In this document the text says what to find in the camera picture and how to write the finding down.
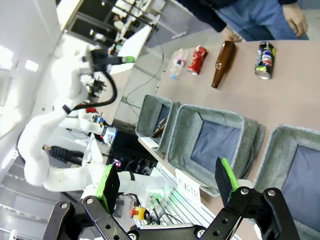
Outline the person's right hand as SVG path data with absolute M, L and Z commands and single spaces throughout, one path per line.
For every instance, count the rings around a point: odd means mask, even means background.
M 240 43 L 243 39 L 237 35 L 231 28 L 226 26 L 222 31 L 221 35 L 225 41 L 230 41 L 233 43 Z

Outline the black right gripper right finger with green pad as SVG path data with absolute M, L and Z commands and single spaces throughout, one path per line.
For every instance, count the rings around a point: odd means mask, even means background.
M 223 208 L 200 237 L 202 240 L 230 240 L 242 220 L 255 222 L 263 240 L 298 240 L 298 230 L 280 189 L 259 192 L 241 186 L 226 158 L 215 163 L 215 181 Z

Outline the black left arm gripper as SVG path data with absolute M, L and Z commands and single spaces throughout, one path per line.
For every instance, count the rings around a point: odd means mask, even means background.
M 86 50 L 86 62 L 88 68 L 87 74 L 93 74 L 96 72 L 111 72 L 111 67 L 120 64 L 134 64 L 136 59 L 134 56 L 109 56 L 103 49 L 87 49 Z

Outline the person's left hand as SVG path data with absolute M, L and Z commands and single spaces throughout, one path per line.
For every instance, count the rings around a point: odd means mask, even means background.
M 292 31 L 297 37 L 300 37 L 307 33 L 308 24 L 304 12 L 297 3 L 284 4 L 282 11 L 285 20 L 288 22 Z

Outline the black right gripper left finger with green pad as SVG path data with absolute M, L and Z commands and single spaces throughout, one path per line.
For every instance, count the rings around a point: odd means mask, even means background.
M 95 227 L 104 240 L 128 240 L 127 232 L 113 217 L 120 188 L 115 165 L 107 165 L 97 192 L 73 204 L 58 201 L 52 209 L 43 239 L 79 240 L 86 228 Z

